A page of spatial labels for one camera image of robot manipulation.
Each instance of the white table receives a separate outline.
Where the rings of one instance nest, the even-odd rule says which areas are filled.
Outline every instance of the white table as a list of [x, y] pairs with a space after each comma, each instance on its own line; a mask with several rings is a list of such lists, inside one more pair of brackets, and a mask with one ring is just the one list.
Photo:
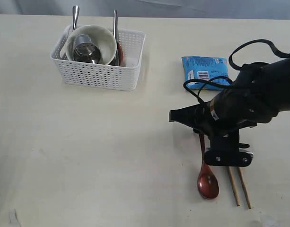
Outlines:
[[[224, 167], [212, 168], [218, 198], [201, 198], [198, 137], [168, 122], [170, 109], [197, 103], [182, 86], [182, 56], [228, 57], [257, 38], [290, 52], [290, 21], [120, 18], [120, 28], [147, 35], [133, 92], [62, 83], [49, 52], [70, 23], [0, 15], [0, 227], [11, 208], [24, 227], [257, 227], [261, 214], [290, 227], [290, 112], [241, 130], [255, 153], [243, 169], [252, 210], [237, 177], [236, 207]], [[111, 27], [112, 19], [79, 23]], [[255, 44], [235, 60], [277, 58]]]

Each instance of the chopsticks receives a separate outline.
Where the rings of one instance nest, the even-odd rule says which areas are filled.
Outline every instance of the chopsticks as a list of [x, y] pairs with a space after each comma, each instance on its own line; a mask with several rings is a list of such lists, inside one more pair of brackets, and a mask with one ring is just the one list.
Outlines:
[[[232, 191], [233, 191], [233, 194], [234, 194], [235, 202], [236, 202], [236, 205], [239, 207], [240, 206], [239, 196], [237, 194], [236, 185], [235, 185], [235, 182], [234, 182], [234, 178], [233, 178], [233, 175], [232, 175], [231, 168], [229, 166], [227, 166], [227, 171], [228, 171], [228, 174], [229, 174], [229, 178], [230, 178], [230, 182], [231, 182], [231, 186], [232, 186]], [[246, 201], [247, 201], [247, 204], [248, 204], [248, 208], [251, 209], [252, 206], [251, 206], [251, 203], [250, 203], [250, 199], [249, 199], [248, 191], [247, 191], [246, 184], [245, 184], [245, 181], [244, 181], [243, 173], [241, 171], [241, 167], [238, 166], [237, 167], [237, 171], [238, 171], [239, 179], [240, 179], [240, 182], [241, 182], [241, 186], [243, 187], [243, 191], [244, 191], [244, 195], [245, 195], [245, 198], [246, 198]]]

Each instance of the snack package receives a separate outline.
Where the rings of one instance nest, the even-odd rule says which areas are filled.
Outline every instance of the snack package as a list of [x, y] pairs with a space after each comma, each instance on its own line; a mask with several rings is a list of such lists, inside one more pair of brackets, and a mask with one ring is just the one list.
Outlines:
[[[209, 80], [218, 76], [228, 77], [227, 59], [201, 56], [182, 57], [185, 70], [185, 81], [190, 79]], [[225, 79], [216, 79], [213, 82], [229, 85]], [[190, 89], [199, 89], [203, 83], [192, 82], [187, 86]], [[207, 84], [204, 89], [221, 90], [221, 88]]]

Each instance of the wooden spoon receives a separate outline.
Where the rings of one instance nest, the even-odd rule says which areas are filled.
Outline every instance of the wooden spoon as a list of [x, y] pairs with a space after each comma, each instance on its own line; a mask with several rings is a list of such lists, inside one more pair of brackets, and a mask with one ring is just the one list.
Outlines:
[[203, 160], [205, 153], [204, 134], [199, 134], [202, 149], [202, 168], [197, 178], [197, 189], [205, 199], [214, 199], [220, 192], [219, 184], [210, 167]]

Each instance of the white ceramic bowl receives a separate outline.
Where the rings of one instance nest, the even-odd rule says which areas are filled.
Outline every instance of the white ceramic bowl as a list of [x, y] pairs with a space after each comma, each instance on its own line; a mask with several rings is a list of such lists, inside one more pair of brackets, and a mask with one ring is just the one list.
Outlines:
[[68, 60], [73, 61], [73, 42], [80, 34], [89, 35], [94, 45], [101, 51], [101, 60], [98, 64], [109, 65], [116, 53], [116, 40], [107, 28], [97, 25], [79, 27], [69, 35], [66, 42], [66, 55]]

